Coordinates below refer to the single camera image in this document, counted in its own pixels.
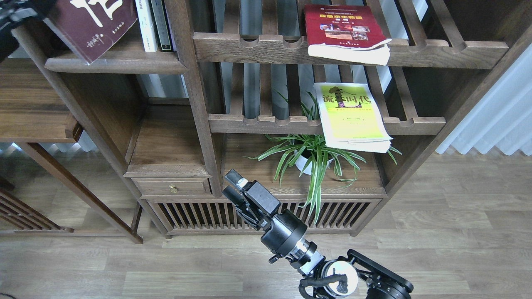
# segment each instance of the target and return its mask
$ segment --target red book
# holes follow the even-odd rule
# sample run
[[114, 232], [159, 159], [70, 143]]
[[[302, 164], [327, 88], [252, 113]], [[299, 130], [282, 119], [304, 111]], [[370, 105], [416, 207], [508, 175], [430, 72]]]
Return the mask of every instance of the red book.
[[389, 59], [386, 38], [368, 6], [305, 5], [309, 55], [382, 64]]
[[133, 0], [59, 0], [45, 22], [74, 53], [91, 64], [136, 20]]

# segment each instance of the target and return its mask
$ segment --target wooden floor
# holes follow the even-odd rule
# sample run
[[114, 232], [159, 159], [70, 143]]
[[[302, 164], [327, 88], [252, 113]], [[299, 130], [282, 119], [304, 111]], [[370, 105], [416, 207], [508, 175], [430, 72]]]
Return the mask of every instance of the wooden floor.
[[[55, 157], [124, 218], [135, 206], [99, 154]], [[59, 225], [105, 227], [21, 154], [0, 154], [0, 176]], [[413, 298], [530, 298], [531, 179], [532, 158], [520, 154], [435, 154], [357, 237], [307, 238], [328, 258], [354, 248], [396, 271], [414, 284]], [[124, 237], [0, 237], [0, 293], [18, 299], [300, 298], [300, 276], [284, 260], [270, 265], [258, 235], [167, 240], [145, 216], [139, 233], [143, 245]], [[364, 288], [350, 298], [365, 298]]]

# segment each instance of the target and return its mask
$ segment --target book cover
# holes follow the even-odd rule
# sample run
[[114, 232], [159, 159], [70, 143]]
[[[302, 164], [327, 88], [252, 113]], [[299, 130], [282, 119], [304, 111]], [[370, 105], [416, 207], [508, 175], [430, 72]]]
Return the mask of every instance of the book cover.
[[386, 133], [367, 84], [315, 83], [323, 135], [329, 147], [386, 153]]
[[368, 6], [305, 5], [309, 55], [386, 65], [391, 41]]
[[152, 9], [149, 0], [136, 0], [138, 22], [140, 25], [140, 35], [144, 43], [144, 51], [157, 52], [157, 36], [155, 32], [155, 21], [153, 20]]
[[151, 0], [151, 2], [153, 17], [155, 19], [155, 25], [157, 26], [157, 34], [159, 34], [161, 50], [165, 52], [171, 52], [173, 49], [172, 42], [170, 40], [168, 18], [166, 15], [166, 9], [164, 8], [164, 0]]
[[45, 22], [74, 53], [91, 64], [136, 20], [133, 0], [60, 0]]
[[373, 49], [391, 41], [384, 36], [368, 6], [305, 5], [309, 45]]

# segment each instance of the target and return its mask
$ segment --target brass knob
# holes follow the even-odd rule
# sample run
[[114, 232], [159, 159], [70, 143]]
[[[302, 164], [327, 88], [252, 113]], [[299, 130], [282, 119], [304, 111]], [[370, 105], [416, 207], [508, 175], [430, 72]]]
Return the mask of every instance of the brass knob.
[[172, 194], [177, 193], [177, 188], [174, 185], [169, 185], [168, 187], [170, 187], [170, 193]]

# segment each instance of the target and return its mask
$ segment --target robotic arm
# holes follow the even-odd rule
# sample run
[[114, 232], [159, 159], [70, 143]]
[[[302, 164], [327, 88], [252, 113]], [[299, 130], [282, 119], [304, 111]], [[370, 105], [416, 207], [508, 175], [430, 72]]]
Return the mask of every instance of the robotic arm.
[[[360, 278], [368, 285], [367, 299], [411, 299], [414, 287], [408, 280], [355, 250], [327, 261], [318, 246], [305, 239], [306, 224], [289, 210], [277, 213], [281, 203], [259, 182], [249, 182], [235, 170], [225, 178], [231, 186], [223, 194], [237, 214], [256, 231], [264, 231], [261, 242], [274, 254], [270, 263], [285, 258], [303, 276], [299, 285], [303, 298], [345, 298], [356, 290]], [[356, 264], [365, 270], [355, 268]], [[305, 290], [309, 286], [312, 296]]]
[[19, 47], [11, 29], [30, 18], [42, 20], [57, 0], [0, 0], [0, 62]]

